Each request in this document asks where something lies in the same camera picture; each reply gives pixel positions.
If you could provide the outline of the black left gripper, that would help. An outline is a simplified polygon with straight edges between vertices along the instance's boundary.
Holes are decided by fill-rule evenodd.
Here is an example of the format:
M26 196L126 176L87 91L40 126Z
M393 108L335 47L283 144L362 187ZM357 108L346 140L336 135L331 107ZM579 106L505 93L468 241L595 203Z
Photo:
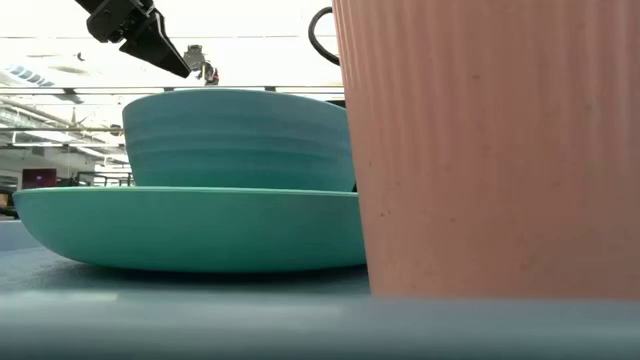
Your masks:
M164 16L153 0L74 0L89 17L89 33L101 43L126 40L120 52L182 78L190 67L165 31Z

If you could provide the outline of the blue bowl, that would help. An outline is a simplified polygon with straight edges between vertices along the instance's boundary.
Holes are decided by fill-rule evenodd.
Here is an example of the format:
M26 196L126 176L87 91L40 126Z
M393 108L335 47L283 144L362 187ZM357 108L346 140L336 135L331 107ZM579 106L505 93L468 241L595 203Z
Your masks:
M346 191L356 183L347 113L277 92L201 88L122 111L139 186Z

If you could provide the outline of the teal plate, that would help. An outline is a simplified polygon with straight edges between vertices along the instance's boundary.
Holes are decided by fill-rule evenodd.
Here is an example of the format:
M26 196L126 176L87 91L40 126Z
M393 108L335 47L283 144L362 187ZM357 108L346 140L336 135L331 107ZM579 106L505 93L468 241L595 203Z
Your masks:
M56 187L13 196L26 230L63 257L124 269L272 273L363 265L353 192Z

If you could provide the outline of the pink ribbed cup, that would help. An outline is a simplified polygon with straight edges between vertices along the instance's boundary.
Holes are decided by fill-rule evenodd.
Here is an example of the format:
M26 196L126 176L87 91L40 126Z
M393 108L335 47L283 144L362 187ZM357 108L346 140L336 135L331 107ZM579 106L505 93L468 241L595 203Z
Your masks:
M378 296L640 300L640 0L333 0Z

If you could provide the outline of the blue plastic tray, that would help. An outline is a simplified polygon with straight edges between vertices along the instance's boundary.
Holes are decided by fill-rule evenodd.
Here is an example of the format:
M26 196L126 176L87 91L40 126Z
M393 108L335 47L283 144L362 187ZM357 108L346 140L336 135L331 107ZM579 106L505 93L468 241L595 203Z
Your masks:
M4 221L0 360L640 360L640 302L374 297L362 267L115 270Z

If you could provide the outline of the black railing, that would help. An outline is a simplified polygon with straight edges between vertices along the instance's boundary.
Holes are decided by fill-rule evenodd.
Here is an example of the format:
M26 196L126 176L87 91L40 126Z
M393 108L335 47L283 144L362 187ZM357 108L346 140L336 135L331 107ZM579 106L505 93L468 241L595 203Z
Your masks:
M79 186L130 187L135 184L131 172L78 172L74 181Z

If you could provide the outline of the purple screen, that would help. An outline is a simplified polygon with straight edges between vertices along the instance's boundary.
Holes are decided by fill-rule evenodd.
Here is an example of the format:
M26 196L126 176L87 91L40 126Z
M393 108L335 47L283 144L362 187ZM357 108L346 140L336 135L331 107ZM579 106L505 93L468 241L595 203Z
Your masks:
M22 170L22 189L55 187L56 168L25 168Z

